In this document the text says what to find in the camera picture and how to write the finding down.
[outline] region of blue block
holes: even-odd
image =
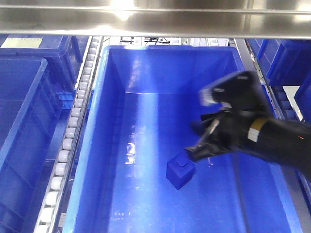
[[[193,174],[194,164],[187,158],[186,152],[176,155],[167,163],[166,178],[176,189],[180,189],[190,181]]]

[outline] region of metal frame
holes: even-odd
[[[310,0],[2,0],[0,33],[311,39]]]

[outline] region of blue storage crate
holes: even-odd
[[[265,39],[248,39],[247,42],[252,48],[252,51],[254,52],[255,56],[257,57],[257,54],[259,53],[259,50],[261,46],[263,46],[263,42]]]
[[[311,71],[311,41],[249,39],[248,42],[270,86],[301,85]]]
[[[44,58],[0,57],[0,232],[21,232],[62,103]]]
[[[50,78],[55,91],[73,91],[82,63],[81,49],[85,50],[84,43],[88,38],[64,35],[24,35],[0,34],[0,46],[6,38],[43,38],[39,48],[0,48],[0,56],[21,55],[44,57],[48,61]]]
[[[190,122],[220,107],[198,90],[243,70],[235,48],[114,46],[102,58],[63,233],[299,232],[277,165],[235,153],[198,162],[180,190],[166,178],[199,140]]]

